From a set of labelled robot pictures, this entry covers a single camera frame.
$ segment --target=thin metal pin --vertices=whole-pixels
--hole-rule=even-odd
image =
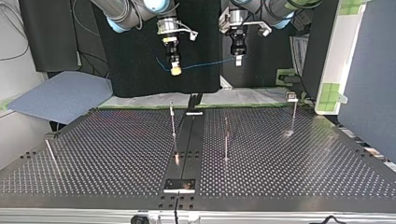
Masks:
[[[295,103],[294,103],[293,119],[296,118],[297,103],[298,103],[298,102],[295,102]]]
[[[46,141],[46,144],[47,144],[47,148],[49,149],[49,154],[50,154],[51,158],[53,160],[56,160],[55,159],[55,155],[53,154],[53,151],[52,151],[52,147],[50,146],[50,141],[48,139],[46,139],[45,141]]]
[[[225,141],[224,141],[224,157],[225,160],[228,160],[228,138],[230,136],[230,125],[228,123],[228,119],[225,118]]]
[[[175,129],[175,111],[173,109],[173,101],[169,102],[169,110],[171,113],[171,119],[172,119],[172,136],[176,138],[176,129]]]

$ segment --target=white wall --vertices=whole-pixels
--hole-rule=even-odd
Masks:
[[[10,3],[18,11],[15,0],[0,0]],[[2,7],[8,16],[19,25],[15,16]],[[27,40],[19,34],[0,11],[0,59],[24,52]],[[0,104],[21,95],[47,78],[37,73],[30,50],[22,57],[0,61]],[[15,160],[21,153],[37,146],[45,133],[50,131],[49,123],[13,111],[0,109],[0,169]]]

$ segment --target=robotic end effector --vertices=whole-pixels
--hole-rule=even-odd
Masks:
[[[272,29],[264,21],[248,21],[251,12],[242,7],[247,2],[250,0],[231,0],[219,18],[220,31],[233,41],[231,54],[235,56],[236,66],[242,65],[242,59],[248,53],[245,40],[248,37],[249,25],[259,26],[259,36],[268,36],[272,32]]]
[[[91,0],[101,8],[107,21],[117,33],[129,31],[133,27],[140,30],[143,21],[158,18],[158,35],[166,48],[166,57],[172,65],[173,76],[181,74],[180,53],[178,51],[179,34],[190,33],[190,40],[195,41],[198,33],[177,20],[174,0]]]
[[[317,7],[322,0],[298,0],[298,2],[297,0],[230,0],[229,6],[219,18],[219,28],[233,41],[231,53],[236,57],[236,66],[242,64],[242,57],[248,52],[245,39],[249,25],[259,25],[258,34],[268,36],[272,32],[269,26],[282,29],[295,16],[296,10]],[[257,15],[259,12],[258,21],[248,21],[252,15]]]

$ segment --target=cable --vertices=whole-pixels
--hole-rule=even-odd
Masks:
[[[95,68],[95,66],[91,63],[90,60],[88,60],[88,58],[84,55],[81,54],[81,56],[87,61],[87,63],[92,67],[92,74],[95,75],[95,71],[101,76],[103,77],[103,75]]]
[[[83,51],[81,51],[81,50],[79,50],[79,52],[80,52],[81,54],[85,54],[85,55],[87,55],[87,56],[93,57],[93,58],[95,58],[95,59],[97,59],[97,60],[99,60],[99,61],[101,61],[101,62],[107,64],[107,61],[106,61],[105,59],[99,58],[98,56],[95,56],[95,55],[90,54],[90,53],[83,52]]]
[[[141,30],[143,28],[143,19],[142,19],[142,14],[140,13],[139,9],[137,8],[137,3],[135,0],[131,0],[132,7],[134,10],[134,13],[136,14],[137,18],[139,19],[139,26],[136,26],[136,30]]]
[[[317,223],[317,222],[311,222],[311,223],[309,223],[309,224],[327,224],[329,221],[330,221],[330,219],[333,219],[336,223],[338,223],[338,224],[347,224],[346,222],[343,222],[343,221],[339,221],[336,217],[334,217],[334,216],[329,216],[329,217],[326,217],[322,222],[320,222],[320,223]]]
[[[23,21],[22,21],[21,15],[20,15],[11,5],[9,5],[9,4],[5,3],[5,2],[0,2],[0,6],[3,6],[3,7],[8,8],[8,9],[15,15],[15,17],[18,18],[18,20],[20,21],[21,25],[23,26]],[[0,10],[1,10],[1,11],[3,12],[3,14],[6,16],[7,20],[11,23],[11,25],[14,27],[14,29],[15,29],[18,33],[20,33],[21,36],[27,41],[27,38],[26,38],[26,35],[24,34],[24,32],[22,32],[22,31],[15,25],[15,23],[9,18],[9,16],[7,15],[7,13],[6,13],[2,8],[0,8]],[[25,50],[24,50],[22,53],[20,53],[20,54],[18,54],[18,55],[15,55],[15,56],[12,56],[12,57],[0,58],[0,62],[4,62],[4,61],[9,61],[9,60],[13,60],[13,59],[20,58],[20,57],[22,57],[23,55],[25,55],[25,54],[27,53],[28,50],[29,50],[29,43],[26,44],[26,48],[25,48]]]
[[[323,2],[323,0],[319,0],[319,1],[317,1],[315,4],[312,4],[312,5],[310,5],[310,4],[299,5],[299,4],[295,3],[295,2],[293,2],[293,0],[288,0],[288,3],[289,3],[289,4],[291,4],[291,5],[294,6],[294,7],[299,8],[299,9],[311,9],[311,8],[315,8],[315,7],[320,6],[320,4],[321,4],[322,2]]]
[[[166,23],[166,22],[172,22],[174,24],[181,25],[182,27],[188,29],[191,33],[193,33],[193,30],[189,26],[187,26],[186,24],[184,24],[180,21],[163,21],[163,23]]]
[[[165,65],[163,65],[163,63],[160,62],[160,60],[158,59],[158,57],[156,57],[155,59],[157,60],[157,63],[161,66],[161,68],[163,69],[163,71],[165,71],[165,72],[171,71],[170,69],[167,69],[167,68],[165,67]],[[226,60],[219,61],[219,62],[213,62],[213,63],[198,63],[198,64],[193,64],[193,65],[190,65],[190,66],[187,66],[187,67],[183,67],[183,68],[181,68],[181,69],[187,70],[187,69],[191,69],[191,68],[194,68],[194,67],[202,67],[202,66],[209,66],[209,65],[219,64],[219,63],[226,63],[226,62],[228,62],[228,61],[233,61],[233,60],[234,60],[234,58],[226,59]]]
[[[12,56],[12,57],[9,57],[9,58],[2,58],[2,59],[0,59],[0,62],[20,58],[21,56],[23,56],[23,55],[25,55],[27,53],[28,49],[29,49],[29,45],[26,45],[26,49],[25,49],[25,51],[23,53],[20,53],[20,54],[18,54],[16,56]]]
[[[175,213],[175,224],[178,224],[178,216],[177,216],[178,195],[179,195],[179,193],[177,194],[177,199],[176,199],[176,204],[175,204],[175,211],[174,211],[174,213]]]
[[[301,77],[300,72],[297,69],[297,60],[296,60],[296,57],[295,57],[296,52],[295,52],[295,49],[294,49],[294,43],[293,42],[294,42],[294,36],[291,37],[291,43],[290,44],[291,44],[291,50],[292,50],[293,55],[294,55],[293,60],[294,60],[294,63],[296,64],[296,75],[299,77],[299,79],[301,81],[301,85],[303,86],[304,91],[306,92],[306,95],[309,97],[309,100],[312,102],[312,104],[314,104],[314,106],[316,106],[315,100],[309,94],[309,92],[308,92],[308,90],[307,90],[307,88],[306,88],[306,86],[305,86],[305,84],[303,82],[303,78]]]
[[[17,11],[16,11],[10,4],[8,4],[8,3],[0,2],[0,6],[3,6],[3,7],[8,8],[8,9],[15,15],[15,17],[17,17],[18,21],[20,21],[21,26],[22,26],[22,29],[23,29],[23,20],[22,20],[21,14],[20,14],[19,12],[17,12]],[[15,28],[15,30],[17,30],[18,33],[20,33],[25,39],[27,39],[25,33],[24,33],[23,31],[21,31],[21,30],[14,24],[14,22],[9,18],[9,16],[7,15],[7,13],[6,13],[2,8],[0,8],[0,10],[1,10],[1,11],[3,12],[3,14],[6,16],[6,19],[9,21],[9,23],[11,23],[11,25]]]
[[[242,23],[238,27],[236,27],[236,29],[231,30],[231,32],[227,32],[226,35],[232,35],[237,30],[241,29],[245,25],[245,23],[248,21],[248,19],[250,19],[250,17],[252,17],[252,15],[253,15],[253,13],[249,12],[247,14],[247,17],[242,21]]]
[[[76,21],[76,22],[78,23],[78,25],[81,26],[84,30],[90,32],[90,33],[93,34],[93,35],[100,36],[100,35],[97,34],[96,32],[94,32],[94,31],[88,29],[87,27],[85,27],[81,22],[79,22],[79,20],[78,20],[78,18],[77,18],[77,16],[76,16],[76,2],[77,2],[77,0],[74,1],[73,7],[72,7],[73,17],[75,18],[75,21]]]
[[[101,61],[102,63],[104,63],[107,66],[107,62],[104,59],[102,59],[102,58],[100,58],[98,56],[92,55],[90,53],[82,52],[81,50],[79,51],[79,53],[88,62],[88,64],[92,67],[92,74],[93,75],[95,75],[94,72],[96,71],[101,77],[108,78],[108,76],[110,75],[109,71],[107,71],[106,74],[104,76],[102,76],[102,74],[93,66],[93,63],[91,63],[91,61],[89,61],[86,56],[93,57],[94,59],[97,59],[97,60]]]

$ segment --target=gray foam pad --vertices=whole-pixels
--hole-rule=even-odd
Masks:
[[[14,100],[8,109],[69,124],[113,94],[109,80],[80,72],[62,72]]]

